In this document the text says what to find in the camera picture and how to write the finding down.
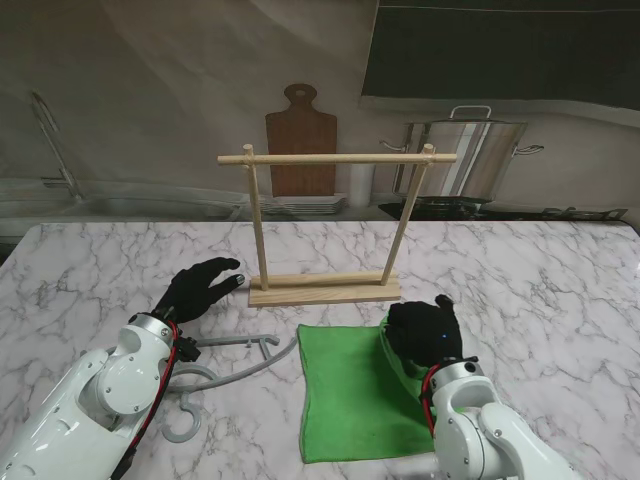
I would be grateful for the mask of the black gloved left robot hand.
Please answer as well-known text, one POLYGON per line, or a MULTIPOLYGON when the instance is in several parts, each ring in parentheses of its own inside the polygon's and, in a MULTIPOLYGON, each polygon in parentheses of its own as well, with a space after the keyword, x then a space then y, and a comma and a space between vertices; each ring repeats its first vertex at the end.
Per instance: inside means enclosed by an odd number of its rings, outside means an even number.
POLYGON ((200 318, 212 305, 244 284, 245 277, 241 274, 213 284, 224 272, 239 267, 240 262, 236 259, 216 257, 181 270, 171 280, 151 315, 175 325, 200 318))

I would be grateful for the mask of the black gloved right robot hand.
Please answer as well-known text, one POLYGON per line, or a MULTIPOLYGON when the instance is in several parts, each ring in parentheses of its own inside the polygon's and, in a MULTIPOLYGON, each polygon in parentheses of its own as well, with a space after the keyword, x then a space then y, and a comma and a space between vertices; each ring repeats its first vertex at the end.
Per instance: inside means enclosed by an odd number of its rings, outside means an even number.
POLYGON ((443 294, 435 297, 435 304, 422 301, 393 304, 385 335, 396 355, 421 367, 463 357, 454 303, 443 294))

